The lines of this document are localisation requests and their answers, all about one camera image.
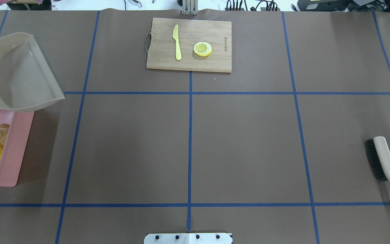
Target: knife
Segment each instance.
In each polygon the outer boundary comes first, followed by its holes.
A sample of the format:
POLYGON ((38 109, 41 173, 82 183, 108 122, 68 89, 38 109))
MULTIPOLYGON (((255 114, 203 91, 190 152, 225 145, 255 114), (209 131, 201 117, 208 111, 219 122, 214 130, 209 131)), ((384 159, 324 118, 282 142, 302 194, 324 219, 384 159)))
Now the knife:
POLYGON ((172 37, 175 40, 175 59, 181 60, 180 43, 178 43, 178 25, 175 25, 172 37))

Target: brush head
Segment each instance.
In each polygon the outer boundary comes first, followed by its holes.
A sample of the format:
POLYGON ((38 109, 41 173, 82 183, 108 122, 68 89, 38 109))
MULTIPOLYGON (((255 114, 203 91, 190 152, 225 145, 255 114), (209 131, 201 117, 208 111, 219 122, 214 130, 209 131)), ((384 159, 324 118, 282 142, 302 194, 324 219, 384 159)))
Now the brush head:
POLYGON ((371 169, 373 170, 376 180, 379 182, 387 181, 387 178, 384 174, 379 156, 377 154, 376 145, 374 144, 373 139, 369 139, 365 142, 365 147, 367 148, 367 156, 370 162, 371 169))

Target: brush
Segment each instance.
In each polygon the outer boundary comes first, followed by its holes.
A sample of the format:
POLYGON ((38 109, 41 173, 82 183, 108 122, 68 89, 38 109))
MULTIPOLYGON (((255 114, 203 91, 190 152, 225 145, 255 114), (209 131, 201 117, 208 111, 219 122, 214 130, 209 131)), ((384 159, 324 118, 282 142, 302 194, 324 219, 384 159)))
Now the brush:
POLYGON ((390 151, 386 139, 382 136, 376 136, 367 140, 368 159, 374 176, 379 182, 390 182, 390 151))

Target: lemon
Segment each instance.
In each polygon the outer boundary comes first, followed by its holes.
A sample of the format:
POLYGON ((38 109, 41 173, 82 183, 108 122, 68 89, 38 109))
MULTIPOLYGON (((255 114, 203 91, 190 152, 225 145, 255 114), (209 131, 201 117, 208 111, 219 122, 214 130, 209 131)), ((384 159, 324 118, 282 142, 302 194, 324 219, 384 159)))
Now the lemon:
POLYGON ((199 42, 194 46, 194 52, 201 57, 209 56, 212 53, 210 43, 199 42))

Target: cutting board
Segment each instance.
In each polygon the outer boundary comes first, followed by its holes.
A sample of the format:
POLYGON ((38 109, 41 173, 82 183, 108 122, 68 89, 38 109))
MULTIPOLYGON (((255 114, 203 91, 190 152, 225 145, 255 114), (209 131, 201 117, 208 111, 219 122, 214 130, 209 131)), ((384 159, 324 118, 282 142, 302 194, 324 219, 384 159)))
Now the cutting board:
POLYGON ((153 18, 147 68, 231 73, 231 22, 153 18), (178 24, 181 60, 175 59, 172 31, 178 24), (200 57, 195 43, 212 45, 212 54, 200 57))

